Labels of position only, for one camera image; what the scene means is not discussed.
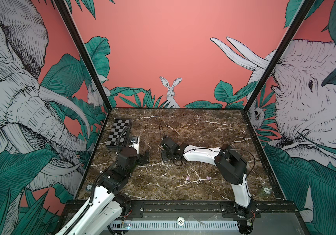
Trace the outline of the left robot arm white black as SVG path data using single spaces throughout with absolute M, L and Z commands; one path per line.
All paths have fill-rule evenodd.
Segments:
M 149 163 L 149 152 L 133 147 L 118 150 L 116 161 L 94 180 L 90 197 L 58 235 L 99 235 L 115 219 L 131 213 L 131 199 L 120 191 L 138 165 Z

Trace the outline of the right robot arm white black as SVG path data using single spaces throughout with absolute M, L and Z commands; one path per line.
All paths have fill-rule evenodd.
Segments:
M 231 184 L 234 193 L 234 209 L 241 217 L 251 217 L 252 197 L 247 184 L 247 162 L 230 145 L 206 148 L 189 144 L 177 144 L 165 135 L 160 143 L 163 161 L 185 160 L 202 162 L 217 167 L 222 177 Z

